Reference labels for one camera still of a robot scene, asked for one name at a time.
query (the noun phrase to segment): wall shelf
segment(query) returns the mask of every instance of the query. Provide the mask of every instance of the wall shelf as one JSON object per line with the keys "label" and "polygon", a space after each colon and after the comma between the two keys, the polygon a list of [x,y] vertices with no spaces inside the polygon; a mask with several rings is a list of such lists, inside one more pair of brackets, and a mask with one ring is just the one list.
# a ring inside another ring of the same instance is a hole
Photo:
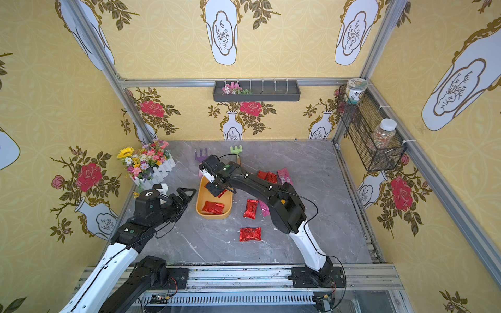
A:
{"label": "wall shelf", "polygon": [[212,91],[216,102],[252,102],[252,101],[299,101],[301,90],[298,81],[290,80],[239,80],[238,84],[248,95],[227,95],[222,89],[232,81],[216,81]]}
{"label": "wall shelf", "polygon": [[346,126],[358,155],[368,172],[392,170],[400,161],[407,149],[399,134],[399,126],[395,136],[387,148],[378,149],[372,140],[372,132],[382,119],[388,116],[379,109],[376,101],[366,93],[359,104],[351,105],[344,101],[345,86],[340,87],[338,97],[338,112]]}

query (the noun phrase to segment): jar lid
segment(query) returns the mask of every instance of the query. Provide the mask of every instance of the jar lid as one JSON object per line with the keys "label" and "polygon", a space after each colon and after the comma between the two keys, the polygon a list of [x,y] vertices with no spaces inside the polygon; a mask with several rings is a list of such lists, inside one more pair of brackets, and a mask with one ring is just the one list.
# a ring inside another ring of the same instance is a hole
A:
{"label": "jar lid", "polygon": [[346,85],[353,90],[362,90],[367,88],[367,80],[363,78],[352,78],[348,80]]}
{"label": "jar lid", "polygon": [[379,127],[385,131],[391,132],[397,128],[397,122],[392,119],[382,119]]}

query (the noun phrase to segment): sunflower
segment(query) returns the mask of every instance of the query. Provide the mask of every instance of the sunflower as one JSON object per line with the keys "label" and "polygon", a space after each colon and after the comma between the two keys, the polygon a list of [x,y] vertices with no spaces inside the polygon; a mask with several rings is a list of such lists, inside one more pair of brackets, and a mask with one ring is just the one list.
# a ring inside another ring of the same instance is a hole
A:
{"label": "sunflower", "polygon": [[134,152],[134,149],[132,147],[127,147],[125,149],[120,150],[120,153],[117,155],[117,158],[126,158],[126,157],[131,157],[132,152]]}

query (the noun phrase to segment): orange tray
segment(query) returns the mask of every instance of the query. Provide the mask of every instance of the orange tray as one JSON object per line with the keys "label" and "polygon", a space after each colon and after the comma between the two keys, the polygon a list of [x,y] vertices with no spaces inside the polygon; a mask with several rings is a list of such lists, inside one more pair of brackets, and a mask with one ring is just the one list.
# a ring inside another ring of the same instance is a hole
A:
{"label": "orange tray", "polygon": [[[221,198],[214,197],[205,187],[205,185],[208,182],[209,180],[207,180],[205,176],[202,176],[202,180],[200,181],[200,188],[198,189],[198,198],[196,200],[196,212],[200,214],[203,218],[207,219],[227,218],[231,213],[231,204],[233,203],[233,193],[227,191]],[[203,212],[202,209],[206,201],[224,204],[224,209],[222,210],[222,214]]]}

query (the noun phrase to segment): pink flower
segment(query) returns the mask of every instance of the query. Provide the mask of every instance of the pink flower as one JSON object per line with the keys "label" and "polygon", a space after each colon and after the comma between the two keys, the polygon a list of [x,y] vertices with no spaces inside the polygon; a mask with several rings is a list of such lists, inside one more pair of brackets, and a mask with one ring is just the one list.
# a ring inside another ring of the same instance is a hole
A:
{"label": "pink flower", "polygon": [[262,107],[263,106],[259,102],[242,102],[240,104],[240,112],[259,116],[261,111],[263,111]]}
{"label": "pink flower", "polygon": [[56,175],[52,180],[52,187],[56,189],[63,188],[64,178],[61,175]]}

